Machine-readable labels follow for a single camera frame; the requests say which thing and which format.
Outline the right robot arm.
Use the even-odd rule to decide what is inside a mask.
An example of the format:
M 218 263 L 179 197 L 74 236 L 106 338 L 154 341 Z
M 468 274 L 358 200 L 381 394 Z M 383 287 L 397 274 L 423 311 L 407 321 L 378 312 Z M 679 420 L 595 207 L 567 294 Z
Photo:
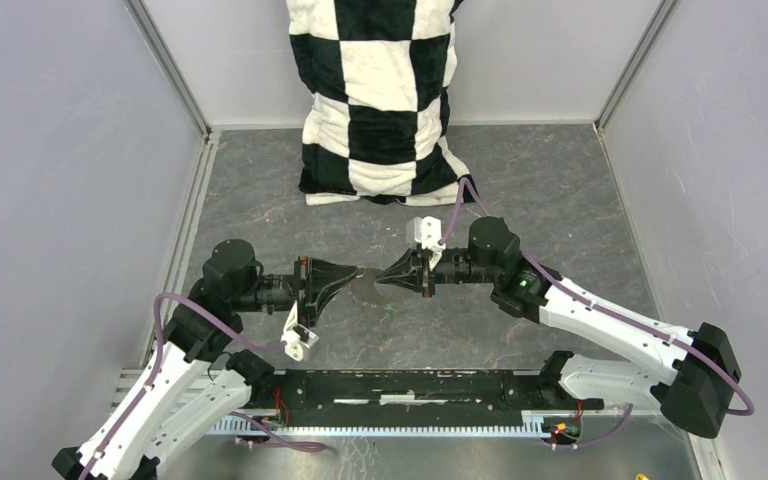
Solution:
M 379 284 L 425 297 L 437 285 L 489 284 L 504 313 L 582 337 L 616 361 L 557 353 L 537 382 L 540 400 L 562 408 L 573 399 L 659 409 L 676 427 L 716 438 L 742 376 L 727 333 L 712 324 L 672 325 L 607 301 L 521 251 L 519 237 L 498 217 L 469 228 L 464 248 L 448 248 L 442 223 L 416 218 L 407 225 L 409 248 L 378 274 Z

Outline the large metal keyring plate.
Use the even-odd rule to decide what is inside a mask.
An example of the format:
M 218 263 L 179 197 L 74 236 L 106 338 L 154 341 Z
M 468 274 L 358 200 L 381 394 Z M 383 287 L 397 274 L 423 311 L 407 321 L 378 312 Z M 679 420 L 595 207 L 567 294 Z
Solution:
M 364 305 L 384 306 L 390 300 L 377 289 L 377 279 L 383 273 L 381 269 L 362 267 L 348 283 L 352 298 Z

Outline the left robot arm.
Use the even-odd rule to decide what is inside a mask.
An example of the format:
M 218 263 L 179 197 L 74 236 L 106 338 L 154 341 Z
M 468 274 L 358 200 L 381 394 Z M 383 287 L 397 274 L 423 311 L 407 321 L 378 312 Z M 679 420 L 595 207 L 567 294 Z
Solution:
M 301 361 L 310 326 L 360 275 L 356 266 L 299 258 L 291 274 L 266 274 L 253 246 L 219 243 L 187 296 L 155 297 L 155 350 L 137 382 L 82 445 L 52 461 L 64 479 L 159 479 L 233 410 L 274 394 L 262 352 Z

